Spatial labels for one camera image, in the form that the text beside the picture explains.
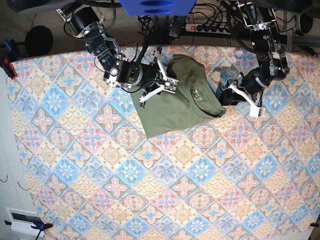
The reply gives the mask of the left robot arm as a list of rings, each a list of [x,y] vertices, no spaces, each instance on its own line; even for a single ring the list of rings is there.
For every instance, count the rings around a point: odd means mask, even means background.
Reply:
[[[248,52],[256,55],[258,67],[248,74],[240,72],[221,87],[219,102],[223,106],[235,106],[248,102],[249,115],[263,117],[264,90],[272,81],[282,81],[290,69],[285,49],[277,28],[276,15],[272,8],[259,6],[245,0],[221,1],[226,9],[226,22],[230,35]]]

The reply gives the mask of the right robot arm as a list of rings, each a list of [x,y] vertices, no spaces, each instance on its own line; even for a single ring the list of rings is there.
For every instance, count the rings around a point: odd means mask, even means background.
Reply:
[[[63,27],[70,28],[70,37],[85,42],[86,50],[98,60],[103,68],[103,81],[112,88],[121,88],[134,94],[141,91],[140,107],[151,97],[162,92],[174,94],[178,86],[177,77],[168,72],[161,59],[162,47],[153,51],[153,61],[142,63],[149,47],[144,43],[137,59],[129,60],[121,52],[116,40],[108,34],[104,17],[98,17],[91,5],[75,0],[58,8],[57,13],[64,20]]]

